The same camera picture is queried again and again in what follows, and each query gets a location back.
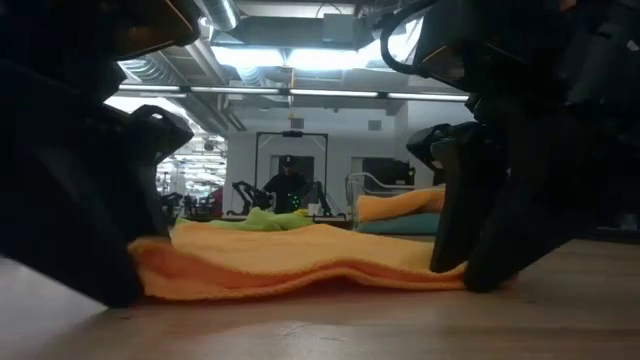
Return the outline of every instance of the green cloth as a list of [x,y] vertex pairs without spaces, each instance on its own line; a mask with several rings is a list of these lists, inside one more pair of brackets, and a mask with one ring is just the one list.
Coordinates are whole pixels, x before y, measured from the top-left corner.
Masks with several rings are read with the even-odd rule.
[[[178,218],[176,226],[190,222],[186,219]],[[314,222],[307,217],[298,214],[274,214],[253,208],[243,221],[221,221],[213,220],[209,225],[224,229],[235,229],[244,231],[286,231],[313,225]]]
[[379,235],[433,235],[440,214],[416,214],[358,224],[357,232]]

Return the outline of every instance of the folded cloth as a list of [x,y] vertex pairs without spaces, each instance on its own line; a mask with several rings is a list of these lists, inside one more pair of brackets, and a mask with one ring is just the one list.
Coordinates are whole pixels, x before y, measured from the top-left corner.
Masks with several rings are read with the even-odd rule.
[[462,289],[464,265],[429,271],[430,243],[359,234],[328,225],[256,233],[204,223],[178,225],[172,244],[139,239],[129,251],[145,293],[170,300],[271,296],[348,277],[406,290]]
[[415,213],[439,213],[444,206],[444,188],[414,190],[394,197],[358,197],[358,220],[374,221]]
[[440,214],[415,214],[359,223],[356,231],[380,235],[433,235],[438,232]]
[[[191,223],[186,219],[176,220],[176,225]],[[263,211],[259,208],[253,208],[243,221],[221,221],[213,220],[207,224],[225,229],[235,229],[244,231],[284,231],[293,230],[304,226],[313,225],[314,222],[298,213],[291,214],[274,214],[272,212]]]

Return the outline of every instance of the cable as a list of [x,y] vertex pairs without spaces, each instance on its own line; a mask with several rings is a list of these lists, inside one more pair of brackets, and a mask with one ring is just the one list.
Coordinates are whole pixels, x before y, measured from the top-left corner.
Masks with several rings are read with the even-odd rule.
[[320,4],[320,7],[318,7],[318,10],[316,11],[316,18],[318,18],[318,15],[320,15],[320,10],[322,10],[322,8],[323,8],[325,5],[330,5],[330,6],[332,6],[334,9],[338,10],[338,12],[340,13],[340,15],[342,15],[342,10],[340,10],[340,8],[336,6],[336,4],[334,4],[334,3],[330,3],[330,2],[323,2],[322,4]]
[[383,20],[387,22],[384,24],[384,28],[382,29],[382,34],[380,34],[380,52],[382,54],[382,60],[393,70],[407,75],[413,75],[416,73],[413,66],[408,64],[403,64],[398,60],[394,59],[391,53],[389,52],[389,38],[393,34],[393,31],[402,24],[409,16],[417,13],[418,11],[424,10],[433,4],[435,4],[438,0],[422,0],[415,2],[406,8],[398,11],[396,14],[389,15],[389,18]]

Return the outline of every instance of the teal cloth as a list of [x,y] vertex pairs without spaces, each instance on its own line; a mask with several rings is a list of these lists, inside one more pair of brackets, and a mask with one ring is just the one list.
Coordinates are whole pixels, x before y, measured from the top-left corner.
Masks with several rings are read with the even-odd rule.
[[440,214],[416,214],[358,224],[357,232],[378,235],[435,235]]

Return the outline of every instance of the cap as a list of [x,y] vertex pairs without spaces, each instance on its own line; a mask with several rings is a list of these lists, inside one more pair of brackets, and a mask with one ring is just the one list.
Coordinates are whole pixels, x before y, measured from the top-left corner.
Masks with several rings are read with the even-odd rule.
[[293,166],[296,164],[296,158],[291,156],[291,155],[287,155],[284,157],[284,162],[283,165],[284,166]]

